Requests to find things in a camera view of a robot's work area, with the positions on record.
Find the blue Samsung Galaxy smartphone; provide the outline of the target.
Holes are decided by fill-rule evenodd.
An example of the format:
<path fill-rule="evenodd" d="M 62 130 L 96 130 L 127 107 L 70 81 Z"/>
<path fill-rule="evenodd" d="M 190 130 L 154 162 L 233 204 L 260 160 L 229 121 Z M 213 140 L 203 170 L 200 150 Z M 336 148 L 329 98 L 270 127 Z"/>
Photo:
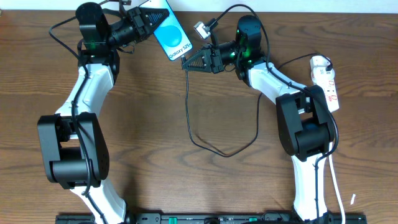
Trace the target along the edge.
<path fill-rule="evenodd" d="M 193 48 L 167 0 L 146 1 L 139 7 L 169 10 L 169 16 L 154 31 L 154 36 L 170 61 L 178 59 Z"/>

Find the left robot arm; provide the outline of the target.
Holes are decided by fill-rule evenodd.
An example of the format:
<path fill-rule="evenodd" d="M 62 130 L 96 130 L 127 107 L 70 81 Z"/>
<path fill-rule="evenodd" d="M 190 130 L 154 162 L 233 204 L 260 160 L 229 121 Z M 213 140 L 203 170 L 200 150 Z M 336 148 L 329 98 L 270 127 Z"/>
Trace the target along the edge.
<path fill-rule="evenodd" d="M 120 53 L 146 40 L 172 13 L 166 7 L 112 11 L 86 2 L 75 19 L 82 38 L 73 55 L 78 79 L 64 104 L 37 123 L 45 175 L 78 195 L 91 210 L 87 223 L 135 223 L 136 217 L 109 180 L 109 152 L 98 121 L 119 74 Z"/>

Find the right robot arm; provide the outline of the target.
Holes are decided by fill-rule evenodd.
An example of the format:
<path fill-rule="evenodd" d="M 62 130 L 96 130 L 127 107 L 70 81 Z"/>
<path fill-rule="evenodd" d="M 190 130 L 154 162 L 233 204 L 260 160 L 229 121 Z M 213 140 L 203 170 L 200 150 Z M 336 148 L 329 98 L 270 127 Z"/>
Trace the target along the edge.
<path fill-rule="evenodd" d="M 327 223 L 331 217 L 323 198 L 323 166 L 338 143 L 338 128 L 324 91 L 318 85 L 299 84 L 275 68 L 271 51 L 261 49 L 261 39 L 267 34 L 257 16 L 241 17 L 236 38 L 223 44 L 213 33 L 217 24 L 217 19 L 195 24 L 198 35 L 211 38 L 211 43 L 184 59 L 182 68 L 186 72 L 220 73 L 233 64 L 240 80 L 275 104 L 280 143 L 294 167 L 292 221 Z"/>

